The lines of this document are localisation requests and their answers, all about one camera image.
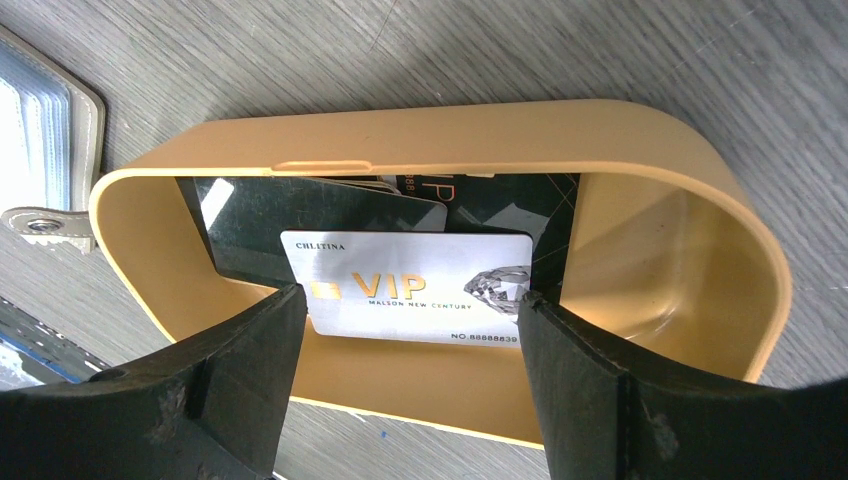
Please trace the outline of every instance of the diamond image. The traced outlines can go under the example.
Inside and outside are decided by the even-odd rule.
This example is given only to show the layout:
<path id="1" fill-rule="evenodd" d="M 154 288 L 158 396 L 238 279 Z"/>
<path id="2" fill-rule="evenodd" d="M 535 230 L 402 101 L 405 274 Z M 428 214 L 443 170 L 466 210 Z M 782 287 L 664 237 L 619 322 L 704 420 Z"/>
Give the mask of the diamond image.
<path id="1" fill-rule="evenodd" d="M 530 267 L 500 267 L 478 273 L 465 284 L 465 293 L 504 314 L 518 315 L 518 305 L 530 290 Z"/>

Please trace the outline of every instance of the wood grain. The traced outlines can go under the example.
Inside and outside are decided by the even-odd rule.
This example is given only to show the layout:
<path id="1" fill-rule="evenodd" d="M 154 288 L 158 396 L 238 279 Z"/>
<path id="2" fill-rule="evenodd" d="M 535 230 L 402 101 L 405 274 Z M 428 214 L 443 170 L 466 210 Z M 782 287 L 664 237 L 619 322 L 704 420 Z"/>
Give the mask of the wood grain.
<path id="1" fill-rule="evenodd" d="M 107 169 L 218 118 L 598 97 L 671 113 L 721 152 L 790 259 L 792 315 L 762 381 L 848 374 L 841 0 L 0 0 L 0 23 L 104 97 Z M 0 245 L 0 296 L 104 360 L 165 344 L 99 253 L 5 231 Z M 544 478 L 541 452 L 295 407 L 292 479 Z"/>

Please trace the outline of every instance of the yellow plastic bin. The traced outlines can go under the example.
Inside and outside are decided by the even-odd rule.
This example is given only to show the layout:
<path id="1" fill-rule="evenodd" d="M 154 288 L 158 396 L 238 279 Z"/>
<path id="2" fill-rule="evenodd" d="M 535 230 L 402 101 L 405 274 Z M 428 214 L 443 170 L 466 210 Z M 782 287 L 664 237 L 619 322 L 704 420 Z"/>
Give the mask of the yellow plastic bin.
<path id="1" fill-rule="evenodd" d="M 777 240 L 727 165 L 656 110 L 575 100 L 224 120 L 109 173 L 92 224 L 180 340 L 270 293 L 220 277 L 178 176 L 582 174 L 562 305 L 684 364 L 755 381 L 786 322 Z M 519 349 L 325 337 L 308 324 L 294 401 L 541 447 Z"/>

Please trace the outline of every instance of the blue strip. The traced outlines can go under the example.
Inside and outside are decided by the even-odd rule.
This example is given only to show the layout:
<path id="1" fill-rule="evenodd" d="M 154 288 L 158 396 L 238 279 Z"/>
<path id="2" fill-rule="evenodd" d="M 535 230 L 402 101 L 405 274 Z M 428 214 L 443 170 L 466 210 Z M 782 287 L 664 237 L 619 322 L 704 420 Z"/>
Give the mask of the blue strip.
<path id="1" fill-rule="evenodd" d="M 35 353 L 31 348 L 24 346 L 23 344 L 19 343 L 16 340 L 12 340 L 11 338 L 9 338 L 8 335 L 6 335 L 2 332 L 0 332 L 0 340 L 3 340 L 4 342 L 8 343 L 9 345 L 17 348 L 24 355 L 28 356 L 29 358 L 35 360 L 36 362 L 38 362 L 42 365 L 44 365 L 48 370 L 55 373 L 56 375 L 59 375 L 60 377 L 64 378 L 65 380 L 67 380 L 71 383 L 82 383 L 81 378 L 77 378 L 76 376 L 71 375 L 70 373 L 66 372 L 65 369 L 60 367 L 59 365 L 57 365 L 56 362 L 51 362 L 51 361 L 47 360 L 46 358 L 42 357 L 41 355 Z"/>

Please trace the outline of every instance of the gold square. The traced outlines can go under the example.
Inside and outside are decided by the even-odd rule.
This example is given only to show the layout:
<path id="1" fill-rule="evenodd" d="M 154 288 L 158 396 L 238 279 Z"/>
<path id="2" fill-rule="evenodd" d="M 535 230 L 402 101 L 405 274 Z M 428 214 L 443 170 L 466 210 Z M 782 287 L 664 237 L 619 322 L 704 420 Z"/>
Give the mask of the gold square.
<path id="1" fill-rule="evenodd" d="M 323 298 L 326 300 L 341 300 L 342 292 L 339 290 L 339 285 L 332 282 L 311 282 L 309 287 L 312 289 L 312 295 L 315 298 Z"/>

